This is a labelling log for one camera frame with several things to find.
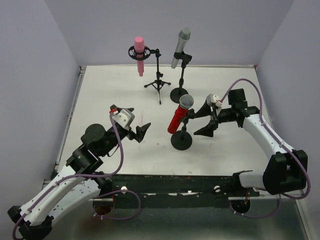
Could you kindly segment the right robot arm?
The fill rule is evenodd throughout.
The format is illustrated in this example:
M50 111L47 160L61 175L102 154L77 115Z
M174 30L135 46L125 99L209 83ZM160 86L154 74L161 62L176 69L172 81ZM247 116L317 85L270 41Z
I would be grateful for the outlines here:
M194 132L195 135L213 137L219 124L236 122L257 142L267 157L264 171L244 170L233 174L235 183L242 188L255 188L271 195L302 190L307 185L305 172L308 156L303 150L295 150L270 128L256 106L248 106L245 91L231 90L227 94L229 108L222 108L217 95L209 94L196 118L209 116L209 123Z

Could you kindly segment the black tripod shock-mount stand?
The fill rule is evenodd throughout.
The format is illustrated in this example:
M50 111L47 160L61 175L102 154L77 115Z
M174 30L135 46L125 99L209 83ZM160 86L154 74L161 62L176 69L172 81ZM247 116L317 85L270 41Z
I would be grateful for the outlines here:
M134 46L130 46L128 49L128 56L136 62L137 57ZM152 86L157 92L157 101L161 105L161 89L167 85L170 86L172 83L163 80L164 73L160 69L160 57L162 56L158 48L152 49L145 45L143 57L139 60L143 60L144 73L142 78L147 78L147 83L143 84L143 87L147 89Z

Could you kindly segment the black round-base stand front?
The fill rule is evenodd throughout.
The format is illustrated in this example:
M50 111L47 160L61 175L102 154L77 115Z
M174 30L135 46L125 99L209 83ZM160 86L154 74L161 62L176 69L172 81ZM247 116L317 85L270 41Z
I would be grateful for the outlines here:
M182 62L181 62L181 75L180 75L180 79L179 79L179 82L178 82L178 87L174 88L170 92L170 99L174 103L178 104L180 102L180 97L183 96L183 95L188 94L188 91L183 88L183 85L184 85L184 73L185 73L185 68L187 67L187 65L192 60L192 56L189 55L189 54L184 53L184 51L182 51L180 53L175 52L173 56L174 56L175 60L182 60Z

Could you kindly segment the red glitter microphone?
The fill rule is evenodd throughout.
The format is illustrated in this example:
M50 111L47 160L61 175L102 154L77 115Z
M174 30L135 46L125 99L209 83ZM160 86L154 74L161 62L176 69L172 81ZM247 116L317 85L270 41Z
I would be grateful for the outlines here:
M174 134L181 124L181 119L183 119L190 108L194 105L194 98L190 94L184 94L179 99L179 105L174 112L172 120L167 128L170 134Z

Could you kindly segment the silver microphone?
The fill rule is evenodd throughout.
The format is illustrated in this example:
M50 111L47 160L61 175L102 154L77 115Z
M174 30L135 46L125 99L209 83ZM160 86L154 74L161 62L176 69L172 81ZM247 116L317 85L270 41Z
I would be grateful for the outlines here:
M190 36L191 36L191 31L189 28L185 27L183 28L179 34L178 34L178 43L176 45L176 48L175 48L175 51L174 51L174 54L175 53L179 53L181 54L185 48L185 45L186 43L188 42L188 40L190 39ZM175 56L172 58L172 61L171 61L171 68L172 69L175 69L177 64L178 64L178 61L179 59L176 58Z

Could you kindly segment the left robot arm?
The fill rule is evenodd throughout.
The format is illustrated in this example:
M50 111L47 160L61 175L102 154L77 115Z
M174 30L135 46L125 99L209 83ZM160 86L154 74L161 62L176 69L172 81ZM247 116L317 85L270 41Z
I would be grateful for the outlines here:
M111 127L101 124L88 126L82 135L82 144L72 153L65 165L34 198L22 206L12 206L8 215L15 223L12 238L19 232L23 240L42 240L52 230L55 222L81 203L98 197L109 185L110 177L116 175L124 163L122 140L128 138L140 143L151 126L147 123L133 131L135 119L133 108L110 107ZM111 173L98 172L102 158L111 150L120 151L118 167Z

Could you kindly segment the pink microphone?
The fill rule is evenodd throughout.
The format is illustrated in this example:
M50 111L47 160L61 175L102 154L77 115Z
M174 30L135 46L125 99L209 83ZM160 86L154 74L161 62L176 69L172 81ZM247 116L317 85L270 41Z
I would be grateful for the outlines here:
M142 36L137 36L134 39L134 51L135 56L137 57L137 71L140 77L144 75L144 61L140 60L140 58L144 57L145 51L145 42Z

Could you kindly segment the black round-base stand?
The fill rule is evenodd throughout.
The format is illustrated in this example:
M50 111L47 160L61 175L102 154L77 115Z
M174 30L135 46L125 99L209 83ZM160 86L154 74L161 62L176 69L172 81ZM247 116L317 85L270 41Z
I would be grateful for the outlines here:
M184 85L184 73L185 73L185 68L187 67L187 65L192 60L192 56L189 55L189 54L184 53L184 51L182 51L180 53L175 52L173 56L174 56L175 60L182 60L182 62L181 62L181 75L180 75L180 79L179 79L179 82L178 82L178 87L174 88L170 92L170 99L174 103L178 104L180 102L180 97L183 96L183 95L188 94L188 91L183 88L183 85Z
M177 130L172 134L170 142L171 145L179 151L187 150L192 145L192 136L187 132L187 124L189 123L189 119L195 118L195 110L193 108L189 109L186 113L185 117L179 120L179 123L183 123L181 130Z

